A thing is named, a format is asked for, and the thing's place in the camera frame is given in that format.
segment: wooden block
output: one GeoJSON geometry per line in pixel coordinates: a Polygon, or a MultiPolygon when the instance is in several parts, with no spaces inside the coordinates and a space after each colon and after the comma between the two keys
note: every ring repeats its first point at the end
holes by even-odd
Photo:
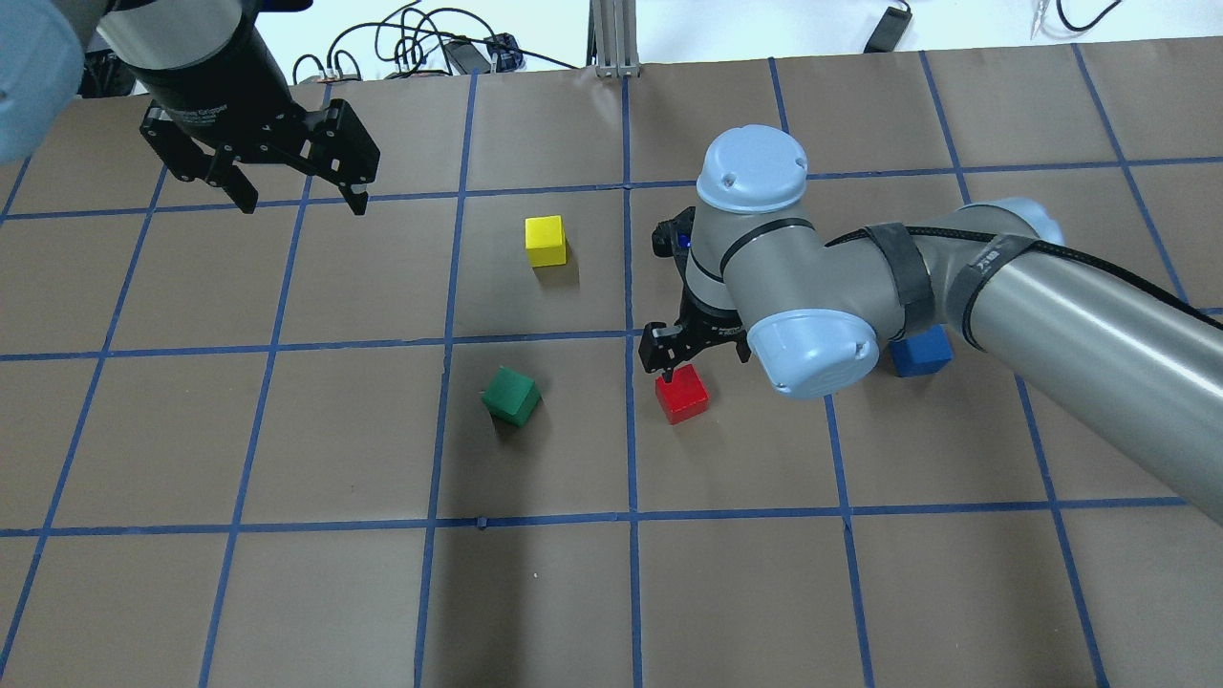
{"type": "Polygon", "coordinates": [[[675,425],[704,413],[709,408],[709,393],[696,375],[696,369],[684,367],[675,369],[671,381],[659,376],[654,380],[654,395],[667,414],[667,423],[675,425]]]}
{"type": "Polygon", "coordinates": [[[563,265],[569,259],[565,248],[565,225],[560,215],[527,218],[527,259],[531,266],[563,265]]]}
{"type": "Polygon", "coordinates": [[[539,403],[539,390],[530,378],[501,367],[479,398],[493,417],[522,428],[539,403]]]}

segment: power adapter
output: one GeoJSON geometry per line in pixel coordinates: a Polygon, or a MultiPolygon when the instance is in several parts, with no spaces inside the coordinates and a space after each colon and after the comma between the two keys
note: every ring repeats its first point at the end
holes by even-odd
{"type": "Polygon", "coordinates": [[[905,7],[904,10],[888,7],[888,11],[883,13],[883,18],[879,20],[879,26],[874,27],[871,39],[866,42],[866,50],[863,53],[890,53],[895,50],[896,43],[900,43],[900,37],[905,34],[909,22],[914,18],[914,13],[907,9],[907,4],[905,4],[905,7]]]}

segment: electrical cord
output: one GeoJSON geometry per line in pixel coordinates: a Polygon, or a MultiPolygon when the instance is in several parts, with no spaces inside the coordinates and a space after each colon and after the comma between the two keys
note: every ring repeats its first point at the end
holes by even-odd
{"type": "MultiPolygon", "coordinates": [[[[472,12],[468,12],[467,10],[460,10],[457,7],[438,7],[437,10],[430,10],[428,12],[421,12],[421,21],[417,22],[416,29],[412,31],[412,38],[416,39],[419,35],[421,29],[424,27],[424,22],[429,22],[429,26],[433,27],[434,32],[437,32],[438,31],[438,26],[435,23],[433,23],[433,16],[434,15],[445,13],[445,12],[451,12],[451,13],[456,13],[456,15],[464,15],[464,16],[467,16],[467,17],[471,17],[471,18],[476,20],[477,22],[481,23],[481,26],[484,27],[484,31],[488,32],[489,40],[494,40],[494,42],[497,40],[497,32],[493,31],[493,27],[489,26],[488,22],[486,22],[482,17],[479,17],[479,16],[472,13],[472,12]]],[[[445,45],[442,42],[442,35],[440,34],[438,35],[438,48],[443,48],[443,53],[445,53],[445,50],[444,50],[445,45]]],[[[424,61],[428,60],[429,53],[426,53],[424,55],[422,55],[421,60],[417,61],[416,66],[412,67],[412,70],[410,70],[408,73],[416,73],[419,70],[419,67],[424,66],[424,61]]],[[[446,73],[454,76],[455,71],[454,71],[454,66],[450,64],[450,59],[446,57],[444,61],[445,61],[445,66],[446,66],[446,73]]]]}
{"type": "MultiPolygon", "coordinates": [[[[339,57],[340,55],[346,55],[349,57],[349,61],[352,62],[352,68],[357,72],[357,81],[362,81],[361,65],[357,64],[357,59],[352,56],[352,53],[349,53],[347,50],[336,50],[335,56],[339,57]]],[[[335,68],[339,73],[344,73],[340,68],[340,60],[335,61],[335,68]]]]}
{"type": "Polygon", "coordinates": [[[428,50],[426,50],[419,56],[419,59],[415,60],[412,62],[411,68],[406,68],[405,71],[396,72],[393,76],[395,76],[395,78],[405,78],[405,77],[410,77],[410,76],[418,75],[418,73],[444,73],[444,75],[448,75],[448,76],[454,76],[455,72],[454,72],[454,68],[450,66],[450,61],[449,60],[445,61],[446,68],[444,68],[444,70],[427,70],[427,68],[422,68],[422,67],[424,67],[426,62],[428,61],[429,55],[433,55],[434,53],[437,53],[439,48],[442,48],[440,42],[439,42],[438,45],[434,45],[433,48],[429,48],[428,50]]]}
{"type": "Polygon", "coordinates": [[[302,66],[302,62],[305,62],[306,60],[314,60],[314,64],[318,65],[318,73],[323,73],[324,72],[324,70],[323,70],[323,60],[319,60],[317,56],[307,53],[307,54],[302,55],[301,57],[297,57],[297,61],[294,62],[294,86],[297,86],[297,67],[302,66]]]}
{"type": "MultiPolygon", "coordinates": [[[[340,32],[340,34],[335,37],[335,39],[331,42],[331,45],[328,48],[328,50],[327,50],[327,66],[328,66],[328,68],[330,68],[330,67],[333,67],[335,65],[335,48],[336,48],[336,45],[339,45],[340,40],[342,40],[345,37],[347,37],[349,34],[351,34],[352,32],[355,32],[357,29],[371,28],[371,27],[401,28],[401,27],[405,27],[405,24],[391,23],[391,22],[362,22],[362,23],[358,23],[358,24],[350,26],[349,28],[346,28],[342,32],[340,32]]],[[[478,38],[468,38],[468,37],[465,37],[465,35],[459,35],[456,33],[450,33],[450,32],[445,32],[445,31],[428,31],[428,29],[418,29],[418,31],[419,31],[419,33],[424,33],[426,35],[437,35],[439,38],[450,38],[450,39],[459,38],[459,39],[462,39],[462,40],[470,40],[472,43],[479,43],[482,45],[492,45],[492,46],[495,46],[495,48],[514,49],[512,46],[505,45],[505,44],[499,43],[497,40],[481,40],[478,38]]],[[[561,67],[567,67],[567,68],[571,68],[571,70],[576,70],[577,68],[576,66],[570,65],[569,62],[564,62],[561,60],[556,60],[556,59],[549,57],[547,55],[541,55],[539,53],[532,53],[531,50],[523,50],[521,48],[517,48],[517,49],[514,49],[514,50],[516,50],[517,53],[522,53],[523,55],[530,55],[532,57],[537,57],[539,60],[544,60],[547,62],[552,62],[554,65],[559,65],[561,67]]]]}
{"type": "Polygon", "coordinates": [[[1075,33],[1084,33],[1086,31],[1091,31],[1092,28],[1096,27],[1096,24],[1098,24],[1101,22],[1101,20],[1103,20],[1104,17],[1108,16],[1108,12],[1112,12],[1113,10],[1115,10],[1117,6],[1120,5],[1120,4],[1121,4],[1121,0],[1113,0],[1113,4],[1109,5],[1109,6],[1107,6],[1107,7],[1104,7],[1104,11],[1102,11],[1098,15],[1096,15],[1096,18],[1091,20],[1090,23],[1087,23],[1086,26],[1075,26],[1075,24],[1070,23],[1070,20],[1066,18],[1065,10],[1062,9],[1062,0],[1057,0],[1057,2],[1055,2],[1057,7],[1058,7],[1058,18],[1062,20],[1062,26],[1066,27],[1069,31],[1073,31],[1075,33]]]}
{"type": "MultiPolygon", "coordinates": [[[[407,23],[407,12],[408,12],[408,10],[412,10],[412,7],[415,5],[419,5],[419,4],[421,4],[421,0],[412,0],[411,2],[408,2],[406,5],[401,5],[401,6],[396,7],[395,10],[393,10],[391,13],[386,15],[383,18],[383,21],[384,22],[389,22],[389,21],[391,21],[391,20],[395,18],[395,15],[399,15],[399,22],[400,23],[407,23]]],[[[374,55],[379,60],[382,60],[384,62],[395,61],[395,57],[396,57],[395,55],[391,55],[390,57],[386,57],[386,56],[383,56],[383,54],[382,54],[380,50],[378,50],[378,46],[382,45],[382,29],[383,29],[383,27],[378,27],[378,29],[374,31],[374,55]]],[[[407,35],[407,32],[404,31],[404,29],[400,29],[400,39],[402,40],[406,35],[407,35]]]]}
{"type": "MultiPolygon", "coordinates": [[[[909,233],[911,233],[912,236],[960,238],[964,241],[976,241],[978,243],[988,243],[989,241],[993,241],[994,237],[997,236],[996,233],[985,233],[981,231],[963,231],[959,229],[947,229],[942,226],[906,226],[905,229],[907,229],[909,233]]],[[[849,233],[844,233],[841,236],[838,236],[837,238],[833,238],[832,241],[826,243],[826,246],[828,247],[838,246],[840,243],[845,243],[849,241],[866,238],[867,236],[870,235],[865,229],[859,229],[856,231],[851,231],[849,233]]],[[[1092,255],[1091,253],[1084,253],[1082,251],[1066,248],[1065,246],[1058,246],[1057,243],[1049,243],[1048,241],[1037,241],[1032,243],[1029,249],[1038,251],[1041,253],[1047,253],[1057,258],[1064,258],[1068,260],[1074,260],[1076,263],[1082,263],[1091,268],[1096,268],[1101,271],[1115,276],[1117,279],[1120,279],[1121,281],[1129,284],[1130,286],[1137,288],[1139,291],[1147,293],[1148,296],[1153,297],[1155,299],[1159,301],[1166,306],[1170,306],[1180,310],[1181,313],[1192,317],[1199,321],[1203,321],[1213,326],[1214,329],[1223,330],[1223,323],[1219,323],[1214,318],[1203,314],[1197,308],[1178,298],[1174,293],[1168,292],[1167,288],[1163,288],[1115,263],[1110,263],[1103,258],[1092,255]]]]}
{"type": "MultiPolygon", "coordinates": [[[[432,53],[432,50],[429,50],[427,53],[424,50],[424,48],[422,48],[422,42],[421,42],[421,34],[419,34],[419,32],[413,32],[412,35],[411,35],[411,40],[412,40],[412,50],[411,50],[411,53],[406,53],[406,51],[405,53],[400,53],[400,46],[404,45],[408,40],[408,34],[407,34],[407,15],[408,15],[408,12],[411,12],[413,15],[419,15],[421,23],[417,24],[417,28],[423,27],[424,23],[428,22],[429,28],[432,28],[435,32],[439,31],[438,29],[438,24],[434,23],[433,18],[428,13],[422,12],[421,10],[417,10],[413,6],[413,5],[418,4],[418,2],[419,2],[419,0],[416,0],[416,1],[411,2],[411,4],[408,4],[408,5],[405,5],[400,10],[397,10],[399,11],[399,22],[402,26],[400,27],[400,31],[399,31],[399,40],[395,43],[395,46],[391,49],[391,57],[386,59],[386,57],[383,57],[382,54],[378,54],[378,57],[380,60],[385,61],[385,62],[394,61],[396,70],[407,70],[410,65],[412,65],[412,68],[419,68],[419,66],[422,65],[422,62],[424,62],[424,60],[428,59],[428,53],[432,53]]],[[[380,32],[380,31],[382,31],[382,28],[379,27],[375,31],[375,33],[374,33],[374,51],[375,53],[378,51],[378,32],[380,32]]],[[[442,38],[438,37],[438,48],[440,48],[440,46],[442,46],[442,38]]],[[[449,71],[449,73],[454,73],[453,71],[450,71],[450,65],[449,64],[446,65],[446,70],[449,71]]]]}

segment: grid line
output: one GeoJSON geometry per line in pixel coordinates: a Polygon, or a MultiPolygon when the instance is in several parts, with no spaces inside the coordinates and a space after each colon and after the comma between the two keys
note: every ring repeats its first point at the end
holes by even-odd
{"type": "MultiPolygon", "coordinates": [[[[1153,158],[1146,160],[1125,160],[1125,165],[1130,167],[1150,167],[1150,166],[1175,166],[1175,165],[1218,165],[1223,164],[1223,156],[1201,156],[1201,158],[1153,158]]],[[[914,169],[890,169],[890,170],[845,170],[845,171],[830,171],[830,172],[812,172],[807,175],[808,180],[827,180],[827,178],[874,178],[874,177],[893,177],[893,176],[929,176],[929,175],[956,175],[956,174],[993,174],[993,172],[1015,172],[1015,171],[1051,171],[1051,170],[1082,170],[1082,169],[1121,169],[1121,163],[1119,160],[1088,160],[1079,163],[1033,163],[1024,165],[976,165],[976,166],[949,166],[949,167],[914,167],[914,169]]],[[[530,187],[516,187],[516,188],[484,188],[484,189],[471,189],[466,192],[466,197],[488,197],[488,196],[522,196],[533,193],[582,193],[588,191],[616,191],[623,188],[673,188],[682,186],[696,186],[696,180],[693,178],[675,178],[664,181],[621,181],[616,183],[587,183],[587,185],[574,185],[574,186],[530,186],[530,187]]],[[[371,203],[382,202],[395,202],[395,200],[421,200],[429,198],[457,198],[457,191],[430,191],[421,193],[384,193],[384,194],[371,194],[371,203]]],[[[309,198],[306,203],[309,205],[329,205],[342,203],[342,198],[320,197],[309,198]]],[[[272,208],[272,207],[287,207],[298,205],[300,200],[260,200],[259,208],[272,208]]],[[[191,211],[204,211],[204,210],[232,210],[234,205],[230,203],[198,203],[187,205],[165,205],[158,207],[155,213],[191,213],[191,211]]],[[[64,218],[88,218],[99,215],[139,215],[144,213],[144,208],[104,208],[95,210],[51,210],[51,211],[39,211],[39,213],[10,213],[7,219],[13,220],[39,220],[39,219],[64,219],[64,218]]]]}
{"type": "MultiPolygon", "coordinates": [[[[328,84],[324,99],[330,98],[328,84]]],[[[234,550],[237,546],[238,524],[242,523],[242,511],[246,508],[247,488],[251,484],[251,470],[254,467],[256,452],[259,447],[259,433],[263,429],[263,414],[268,406],[268,392],[272,389],[272,376],[276,368],[276,354],[280,347],[280,331],[285,320],[285,306],[289,302],[289,287],[292,284],[294,264],[297,260],[297,246],[301,240],[302,222],[309,207],[313,176],[307,176],[302,183],[302,194],[297,203],[297,216],[294,219],[294,232],[289,241],[289,254],[285,257],[285,269],[280,280],[280,296],[276,301],[276,315],[272,323],[272,340],[268,346],[268,360],[263,370],[263,382],[259,386],[259,398],[254,407],[254,420],[251,425],[251,439],[247,442],[246,457],[242,462],[242,474],[238,479],[237,496],[234,500],[234,516],[230,519],[229,536],[225,540],[225,555],[221,558],[220,577],[216,582],[216,596],[213,600],[212,617],[208,622],[208,635],[204,640],[204,657],[199,667],[199,688],[207,688],[213,668],[213,653],[216,649],[216,634],[220,629],[221,613],[225,607],[225,593],[229,589],[229,577],[234,567],[234,550]]]]}
{"type": "MultiPolygon", "coordinates": [[[[569,331],[528,331],[522,334],[479,334],[454,336],[455,346],[467,343],[498,343],[506,341],[552,341],[567,339],[620,339],[634,334],[625,329],[588,329],[569,331]]],[[[322,352],[330,349],[393,349],[404,347],[442,347],[446,340],[438,336],[421,339],[352,339],[346,341],[301,341],[296,343],[278,343],[278,352],[322,352]]],[[[240,343],[223,347],[172,347],[166,349],[120,349],[108,352],[108,359],[138,359],[148,357],[201,357],[216,354],[265,354],[272,349],[267,343],[240,343]]],[[[53,352],[46,354],[0,354],[0,363],[6,362],[65,362],[76,359],[97,359],[102,352],[53,352]]]]}
{"type": "Polygon", "coordinates": [[[964,177],[964,167],[960,165],[960,153],[955,148],[955,138],[951,137],[951,125],[947,121],[947,110],[943,108],[943,99],[938,94],[938,83],[934,82],[934,71],[929,66],[929,57],[925,50],[917,53],[921,60],[921,71],[926,75],[926,86],[929,87],[929,95],[934,100],[934,112],[938,115],[938,126],[943,130],[943,141],[947,143],[947,153],[951,158],[951,169],[955,171],[955,182],[960,185],[960,196],[964,202],[969,202],[969,182],[964,177]]]}
{"type": "Polygon", "coordinates": [[[785,98],[781,95],[781,77],[777,73],[777,60],[768,59],[768,73],[773,79],[773,98],[777,100],[777,119],[781,131],[790,133],[790,119],[785,116],[785,98]]]}
{"type": "Polygon", "coordinates": [[[845,563],[849,567],[849,590],[854,605],[854,626],[857,628],[857,651],[862,659],[862,684],[866,688],[874,688],[871,638],[866,629],[866,602],[862,600],[862,580],[857,567],[857,544],[854,540],[854,508],[849,501],[845,458],[841,455],[840,431],[837,426],[837,407],[833,403],[832,395],[824,397],[824,414],[828,417],[828,437],[833,451],[833,470],[837,474],[837,516],[841,519],[841,535],[845,539],[845,563]]]}
{"type": "Polygon", "coordinates": [[[1159,230],[1155,225],[1155,219],[1151,216],[1151,210],[1147,208],[1146,199],[1142,198],[1142,191],[1139,188],[1137,180],[1134,178],[1134,172],[1130,170],[1130,163],[1125,159],[1125,152],[1121,149],[1121,141],[1117,137],[1117,132],[1113,130],[1113,122],[1108,119],[1108,111],[1104,110],[1104,101],[1099,98],[1099,90],[1096,89],[1096,82],[1091,78],[1091,71],[1087,68],[1087,61],[1082,57],[1082,50],[1079,48],[1077,43],[1071,43],[1070,49],[1074,51],[1074,59],[1079,64],[1079,71],[1082,73],[1082,79],[1087,84],[1087,92],[1091,93],[1091,100],[1096,105],[1096,111],[1099,114],[1099,121],[1104,125],[1104,131],[1108,133],[1108,142],[1113,145],[1113,152],[1117,154],[1117,163],[1121,167],[1121,174],[1125,175],[1125,182],[1130,186],[1130,193],[1134,194],[1134,202],[1139,204],[1139,211],[1142,214],[1142,221],[1146,222],[1147,231],[1151,233],[1151,240],[1155,241],[1155,247],[1159,252],[1159,259],[1163,260],[1163,266],[1168,270],[1168,276],[1172,279],[1172,285],[1177,290],[1177,296],[1180,299],[1189,302],[1189,295],[1185,292],[1184,285],[1180,282],[1180,276],[1177,274],[1177,266],[1172,264],[1172,255],[1168,253],[1168,248],[1163,244],[1163,238],[1159,236],[1159,230]]]}
{"type": "Polygon", "coordinates": [[[1041,441],[1041,431],[1036,424],[1036,412],[1032,409],[1032,401],[1027,396],[1027,385],[1018,375],[1015,376],[1015,386],[1019,389],[1019,400],[1024,406],[1024,417],[1027,419],[1027,430],[1032,437],[1036,463],[1041,468],[1041,480],[1044,483],[1049,513],[1053,516],[1053,528],[1058,535],[1058,546],[1062,549],[1062,560],[1065,562],[1066,578],[1070,580],[1070,594],[1074,596],[1074,606],[1079,612],[1079,623],[1082,626],[1084,639],[1087,642],[1087,656],[1091,659],[1091,670],[1096,675],[1096,686],[1098,688],[1108,688],[1108,675],[1104,672],[1104,662],[1099,656],[1099,646],[1096,644],[1096,632],[1091,623],[1091,615],[1087,612],[1087,601],[1084,598],[1082,584],[1079,580],[1079,567],[1075,565],[1074,552],[1070,550],[1070,538],[1066,535],[1062,508],[1058,506],[1058,492],[1053,485],[1053,474],[1049,473],[1049,462],[1044,456],[1044,444],[1041,441]]]}
{"type": "MultiPolygon", "coordinates": [[[[476,119],[476,88],[478,73],[471,75],[467,86],[467,111],[464,120],[462,156],[459,164],[459,194],[455,203],[455,231],[450,244],[450,282],[446,287],[446,321],[444,354],[442,358],[442,384],[438,391],[438,425],[433,439],[433,474],[429,479],[429,522],[438,517],[438,495],[442,490],[442,463],[445,450],[446,407],[450,403],[450,370],[454,357],[455,293],[459,290],[459,254],[462,249],[462,220],[467,200],[467,169],[471,160],[471,131],[476,119]]],[[[424,637],[429,626],[429,591],[433,582],[433,550],[437,527],[424,530],[424,556],[421,561],[421,594],[416,617],[416,646],[412,660],[412,684],[419,687],[424,679],[424,637]]]]}
{"type": "MultiPolygon", "coordinates": [[[[1181,497],[1112,497],[1102,500],[1047,500],[1027,502],[967,502],[929,505],[878,505],[851,506],[852,517],[879,516],[934,516],[978,514],[998,512],[1043,512],[1057,506],[1062,511],[1189,508],[1181,497]]],[[[653,512],[594,512],[567,514],[539,514],[520,517],[492,517],[487,528],[530,528],[536,525],[575,525],[582,523],[647,523],[684,521],[748,521],[748,519],[822,519],[843,518],[837,507],[766,507],[741,510],[653,511],[653,512]]],[[[423,530],[427,528],[477,528],[476,518],[412,518],[335,522],[284,522],[241,523],[238,533],[323,533],[347,530],[423,530]]],[[[227,523],[186,523],[159,525],[81,525],[60,528],[9,528],[0,529],[0,539],[13,538],[106,538],[117,535],[198,535],[229,533],[227,523]]]]}
{"type": "MultiPolygon", "coordinates": [[[[777,71],[777,60],[768,59],[769,76],[773,81],[773,94],[777,98],[777,114],[781,122],[781,131],[790,132],[790,122],[785,114],[785,95],[781,90],[781,79],[777,71]]],[[[816,178],[848,178],[844,175],[811,174],[808,180],[816,178]]],[[[862,664],[862,684],[866,688],[874,688],[874,665],[871,661],[871,638],[866,628],[866,605],[862,601],[862,580],[857,566],[857,545],[854,540],[854,511],[849,500],[849,484],[845,480],[845,462],[841,456],[840,434],[837,429],[837,411],[833,406],[832,396],[824,397],[824,414],[828,420],[828,439],[833,453],[833,472],[837,477],[837,508],[813,510],[812,514],[838,516],[841,519],[841,536],[845,541],[845,565],[850,588],[850,604],[854,607],[854,627],[857,634],[859,659],[862,664]]]]}
{"type": "MultiPolygon", "coordinates": [[[[948,154],[951,156],[951,164],[956,167],[956,178],[960,182],[960,196],[963,197],[964,203],[969,204],[972,202],[972,196],[969,192],[969,186],[965,182],[964,172],[963,169],[960,167],[959,154],[956,153],[955,149],[955,138],[951,136],[951,130],[947,123],[947,116],[943,109],[943,103],[938,94],[938,83],[934,79],[934,72],[929,66],[929,59],[926,56],[926,53],[922,51],[920,55],[921,55],[922,70],[926,72],[926,81],[929,84],[929,93],[931,97],[934,99],[934,109],[938,111],[939,123],[943,127],[943,136],[947,139],[947,150],[948,154]]],[[[1120,150],[1118,149],[1118,161],[1121,164],[1121,169],[1125,170],[1126,174],[1129,174],[1129,171],[1124,166],[1124,159],[1120,158],[1119,154],[1120,150]]],[[[1104,666],[1099,659],[1099,650],[1096,645],[1096,634],[1091,623],[1091,615],[1087,612],[1087,605],[1082,598],[1082,587],[1080,585],[1079,582],[1079,569],[1075,566],[1074,552],[1070,549],[1070,540],[1066,536],[1065,524],[1062,521],[1062,511],[1058,507],[1057,491],[1054,490],[1053,486],[1053,477],[1049,475],[1048,463],[1044,461],[1044,450],[1041,445],[1040,429],[1037,428],[1036,424],[1036,417],[1035,414],[1032,414],[1031,402],[1027,398],[1027,386],[1024,384],[1022,379],[1019,375],[1015,376],[1015,386],[1018,389],[1020,402],[1024,407],[1024,415],[1027,423],[1029,434],[1031,436],[1032,447],[1036,453],[1037,467],[1040,468],[1041,478],[1044,483],[1046,500],[1048,502],[1048,510],[1053,516],[1053,527],[1057,534],[1058,546],[1062,550],[1062,561],[1065,566],[1066,579],[1070,584],[1070,590],[1074,596],[1075,610],[1079,613],[1079,622],[1080,626],[1082,627],[1084,640],[1087,645],[1087,655],[1091,660],[1092,671],[1096,676],[1096,683],[1098,688],[1107,688],[1108,678],[1104,675],[1104,666]]]]}
{"type": "Polygon", "coordinates": [[[4,208],[0,208],[0,225],[4,225],[4,220],[9,216],[9,210],[12,209],[12,202],[17,199],[17,189],[21,188],[21,181],[26,178],[26,170],[29,169],[31,155],[27,155],[21,163],[21,167],[17,170],[17,176],[12,180],[12,188],[9,189],[9,196],[5,198],[4,208]]]}
{"type": "MultiPolygon", "coordinates": [[[[60,475],[55,483],[55,491],[51,494],[51,502],[46,508],[46,517],[43,519],[44,533],[38,536],[38,543],[34,545],[34,555],[31,558],[29,569],[26,573],[26,580],[21,588],[21,595],[18,596],[17,605],[13,609],[12,621],[9,624],[9,633],[5,635],[4,649],[0,649],[0,679],[4,678],[4,671],[9,665],[9,656],[12,653],[12,645],[17,639],[17,629],[21,626],[21,618],[26,612],[26,605],[29,602],[29,591],[34,585],[34,578],[38,576],[38,566],[42,562],[43,551],[46,547],[45,532],[49,530],[55,523],[55,513],[60,507],[60,500],[64,497],[64,488],[67,485],[68,473],[72,470],[72,463],[76,458],[77,448],[81,446],[81,435],[84,431],[86,419],[89,418],[89,408],[93,404],[93,397],[98,391],[98,381],[102,379],[102,369],[106,363],[106,352],[110,351],[110,343],[115,339],[115,329],[119,328],[119,315],[124,310],[124,302],[127,299],[127,292],[132,285],[132,275],[136,273],[136,263],[139,260],[141,251],[144,247],[144,238],[148,236],[149,224],[153,221],[153,210],[157,208],[157,200],[161,196],[161,187],[165,183],[165,176],[166,167],[163,165],[160,174],[158,174],[157,185],[153,187],[153,197],[149,199],[149,204],[146,208],[144,221],[141,222],[141,231],[136,236],[136,244],[132,247],[132,257],[127,262],[127,271],[124,274],[124,282],[119,287],[119,296],[115,298],[115,308],[110,314],[110,324],[106,326],[106,336],[102,343],[102,352],[98,357],[97,365],[93,368],[93,376],[89,379],[89,387],[86,391],[84,401],[81,404],[81,413],[77,415],[76,428],[72,430],[72,440],[68,442],[68,450],[64,457],[64,466],[60,468],[60,475]]],[[[10,202],[16,193],[17,183],[13,183],[13,188],[10,192],[10,202]]]]}
{"type": "MultiPolygon", "coordinates": [[[[629,77],[620,77],[620,145],[624,164],[624,419],[625,452],[629,479],[629,512],[636,513],[637,501],[637,401],[634,386],[634,312],[632,312],[632,178],[631,110],[629,77]]],[[[629,617],[632,632],[632,686],[645,684],[645,660],[641,653],[641,527],[636,521],[629,524],[629,617]]]]}

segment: table surface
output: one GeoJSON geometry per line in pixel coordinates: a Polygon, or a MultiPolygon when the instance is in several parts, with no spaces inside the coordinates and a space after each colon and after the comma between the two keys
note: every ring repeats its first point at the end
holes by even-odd
{"type": "Polygon", "coordinates": [[[1223,315],[1221,61],[300,87],[382,147],[360,218],[280,167],[242,215],[165,177],[147,98],[73,103],[0,167],[0,686],[1223,684],[1223,529],[987,356],[796,403],[711,351],[675,428],[635,357],[680,295],[649,232],[746,122],[805,144],[826,238],[1030,196],[1223,315]]]}

